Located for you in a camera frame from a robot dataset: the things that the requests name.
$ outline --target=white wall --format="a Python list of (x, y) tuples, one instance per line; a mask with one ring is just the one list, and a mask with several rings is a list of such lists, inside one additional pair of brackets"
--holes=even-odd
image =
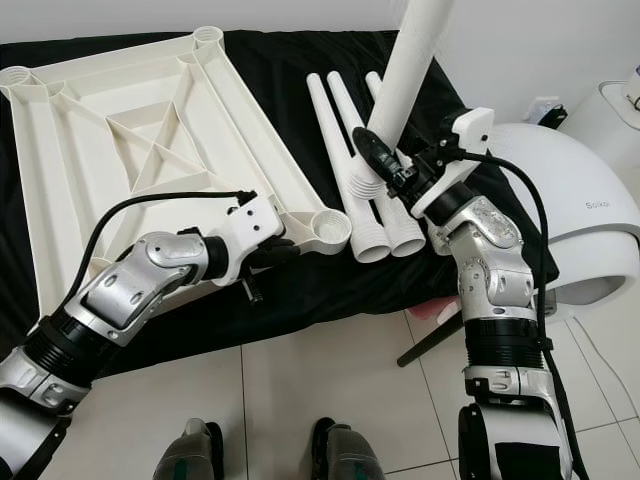
[(569, 112), (640, 63), (638, 0), (457, 0), (437, 55), (469, 106), (520, 121), (536, 96)]
[(122, 33), (397, 28), (406, 0), (0, 0), (0, 43)]

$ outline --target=white tile floor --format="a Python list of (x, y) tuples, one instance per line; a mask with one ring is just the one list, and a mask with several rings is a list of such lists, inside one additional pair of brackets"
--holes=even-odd
[[(313, 423), (331, 416), (365, 435), (387, 478), (454, 480), (469, 402), (462, 334), (395, 364), (429, 330), (402, 312), (359, 315), (100, 380), (43, 478), (151, 478), (199, 416), (222, 426), (227, 478), (303, 480)], [(592, 480), (640, 480), (640, 422), (624, 389), (572, 319), (549, 333)]]

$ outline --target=robotic arm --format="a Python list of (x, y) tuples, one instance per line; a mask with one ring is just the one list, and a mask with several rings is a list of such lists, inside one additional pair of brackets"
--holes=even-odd
[(461, 152), (484, 155), (492, 124), (493, 111), (481, 108), (445, 119), (438, 146), (407, 168), (373, 132), (356, 128), (353, 139), (389, 194), (426, 218), (434, 250), (458, 267), (465, 388), (475, 399), (459, 415), (461, 478), (567, 480), (572, 454), (543, 364), (542, 346), (550, 344), (539, 335), (520, 231), (463, 183), (477, 162)]
[(235, 282), (247, 257), (283, 234), (266, 198), (244, 198), (212, 236), (193, 228), (141, 237), (0, 363), (0, 479), (40, 475), (67, 415), (167, 294), (201, 280)]

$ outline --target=electrical outlet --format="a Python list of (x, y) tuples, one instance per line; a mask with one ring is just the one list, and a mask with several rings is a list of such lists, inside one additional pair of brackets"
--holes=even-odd
[(560, 103), (560, 97), (536, 97), (522, 117), (522, 120), (535, 125), (542, 120), (553, 107)]

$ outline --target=black leg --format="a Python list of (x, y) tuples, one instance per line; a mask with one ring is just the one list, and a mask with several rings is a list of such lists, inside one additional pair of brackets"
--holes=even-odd
[(446, 323), (440, 325), (429, 335), (424, 337), (418, 343), (416, 343), (412, 348), (410, 348), (404, 355), (398, 358), (398, 366), (406, 367), (411, 362), (413, 362), (416, 358), (421, 355), (424, 355), (433, 347), (438, 345), (440, 342), (446, 340), (451, 335), (456, 333), (458, 330), (462, 328), (462, 312), (456, 313), (453, 317), (451, 317)]

